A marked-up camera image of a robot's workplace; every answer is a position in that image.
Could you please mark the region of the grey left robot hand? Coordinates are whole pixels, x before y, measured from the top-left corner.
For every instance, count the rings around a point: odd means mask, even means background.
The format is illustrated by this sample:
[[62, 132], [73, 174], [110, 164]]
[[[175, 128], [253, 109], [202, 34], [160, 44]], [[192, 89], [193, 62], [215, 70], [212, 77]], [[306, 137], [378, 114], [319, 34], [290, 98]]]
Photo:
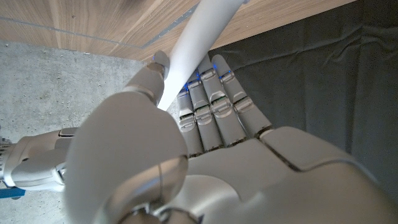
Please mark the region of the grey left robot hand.
[[396, 223], [397, 204], [354, 158], [273, 128], [220, 55], [158, 107], [170, 62], [157, 52], [78, 128], [67, 156], [73, 223]]

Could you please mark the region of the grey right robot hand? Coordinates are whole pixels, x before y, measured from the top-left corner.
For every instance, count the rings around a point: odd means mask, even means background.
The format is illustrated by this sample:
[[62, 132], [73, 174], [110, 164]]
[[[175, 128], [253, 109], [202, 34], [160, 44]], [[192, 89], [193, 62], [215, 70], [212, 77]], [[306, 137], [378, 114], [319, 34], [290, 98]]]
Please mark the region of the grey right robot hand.
[[63, 192], [66, 156], [77, 128], [64, 128], [17, 143], [1, 138], [1, 181], [7, 187]]

